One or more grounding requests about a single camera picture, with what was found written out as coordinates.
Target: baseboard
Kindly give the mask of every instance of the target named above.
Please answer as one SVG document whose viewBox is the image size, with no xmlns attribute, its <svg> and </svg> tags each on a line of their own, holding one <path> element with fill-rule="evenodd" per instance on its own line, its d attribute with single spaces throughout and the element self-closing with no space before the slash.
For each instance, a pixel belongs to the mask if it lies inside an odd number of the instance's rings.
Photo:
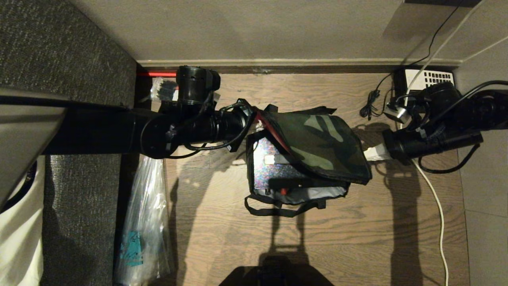
<svg viewBox="0 0 508 286">
<path fill-rule="evenodd" d="M 417 59 L 254 59 L 254 60 L 145 60 L 148 70 L 174 70 L 178 66 L 201 66 L 228 73 L 344 73 L 386 72 Z M 461 60 L 434 59 L 433 66 L 457 68 Z"/>
</svg>

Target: wooden floor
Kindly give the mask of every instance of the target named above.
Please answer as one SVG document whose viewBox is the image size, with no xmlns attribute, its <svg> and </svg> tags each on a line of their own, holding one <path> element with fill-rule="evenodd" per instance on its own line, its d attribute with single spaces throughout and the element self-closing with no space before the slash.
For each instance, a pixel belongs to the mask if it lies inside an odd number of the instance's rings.
<svg viewBox="0 0 508 286">
<path fill-rule="evenodd" d="M 364 142 L 381 143 L 394 129 L 384 116 L 358 115 L 383 74 L 222 75 L 218 107 L 245 98 L 279 111 L 320 105 L 337 108 Z M 390 82 L 382 84 L 382 95 Z M 185 154 L 185 149 L 178 154 Z M 431 168 L 457 164 L 457 152 L 424 160 Z M 334 285 L 444 285 L 439 254 L 439 215 L 432 193 L 414 166 L 396 161 L 372 165 L 367 186 L 352 185 L 346 198 L 297 218 L 255 217 L 244 207 L 249 194 L 244 154 L 227 150 L 166 160 L 173 255 L 178 267 L 168 285 L 219 285 L 235 268 L 256 266 L 268 252 L 308 262 Z M 450 285 L 469 285 L 462 188 L 458 172 L 428 175 L 445 214 L 444 252 Z M 272 225 L 278 226 L 273 237 Z M 295 246 L 303 242 L 303 247 Z"/>
</svg>

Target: gray carpet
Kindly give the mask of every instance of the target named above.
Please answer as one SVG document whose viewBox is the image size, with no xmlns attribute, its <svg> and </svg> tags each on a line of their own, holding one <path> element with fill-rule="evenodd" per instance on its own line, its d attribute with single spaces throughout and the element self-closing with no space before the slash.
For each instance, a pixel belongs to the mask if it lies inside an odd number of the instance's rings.
<svg viewBox="0 0 508 286">
<path fill-rule="evenodd" d="M 0 86 L 133 105 L 135 61 L 67 1 L 0 0 Z M 41 285 L 111 285 L 119 155 L 50 156 Z"/>
</svg>

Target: bag strap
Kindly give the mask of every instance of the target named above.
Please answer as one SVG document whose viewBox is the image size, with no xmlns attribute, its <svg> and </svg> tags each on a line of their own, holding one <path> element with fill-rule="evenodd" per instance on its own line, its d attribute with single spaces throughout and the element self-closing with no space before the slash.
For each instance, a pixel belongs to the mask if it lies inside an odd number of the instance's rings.
<svg viewBox="0 0 508 286">
<path fill-rule="evenodd" d="M 277 208 L 272 209 L 255 209 L 251 206 L 249 206 L 248 199 L 255 199 L 259 202 L 274 205 Z M 277 201 L 275 199 L 272 199 L 267 196 L 257 195 L 257 194 L 250 194 L 245 197 L 245 208 L 249 211 L 250 214 L 255 216 L 284 216 L 284 217 L 295 217 L 301 213 L 304 213 L 310 209 L 318 208 L 318 209 L 324 209 L 326 208 L 326 201 L 320 200 L 320 201 L 311 201 L 307 203 L 303 203 L 298 210 L 288 210 L 288 209 L 282 209 L 282 203 L 280 201 Z"/>
</svg>

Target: red cable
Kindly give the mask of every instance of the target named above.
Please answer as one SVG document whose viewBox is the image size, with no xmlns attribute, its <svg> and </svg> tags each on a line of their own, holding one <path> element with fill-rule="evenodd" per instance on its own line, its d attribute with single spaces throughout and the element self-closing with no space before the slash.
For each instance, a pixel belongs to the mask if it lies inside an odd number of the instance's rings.
<svg viewBox="0 0 508 286">
<path fill-rule="evenodd" d="M 150 77 L 176 77 L 176 72 L 139 72 L 138 76 Z"/>
</svg>

